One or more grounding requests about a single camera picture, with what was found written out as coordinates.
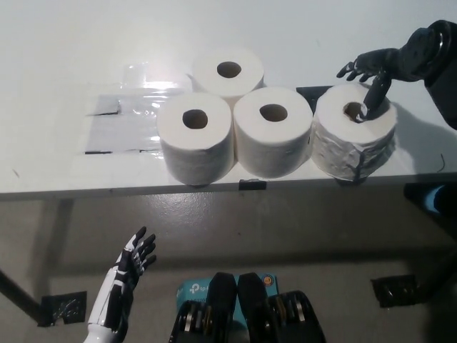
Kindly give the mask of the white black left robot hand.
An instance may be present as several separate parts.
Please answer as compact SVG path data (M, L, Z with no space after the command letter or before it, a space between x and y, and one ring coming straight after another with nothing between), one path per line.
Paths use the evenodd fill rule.
M145 237L146 227L140 228L121 250L101 285L89 324L96 324L119 335L128 329L134 290L140 277L156 261L156 235Z

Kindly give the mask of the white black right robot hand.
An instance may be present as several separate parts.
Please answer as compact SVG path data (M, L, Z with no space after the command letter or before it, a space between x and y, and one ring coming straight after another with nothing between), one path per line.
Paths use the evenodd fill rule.
M373 77L371 88L354 117L356 123L371 120L382 105L393 80L414 81L402 64L400 49L378 49L360 54L354 61L348 62L337 74L337 78L347 75L347 81L359 76L360 82Z

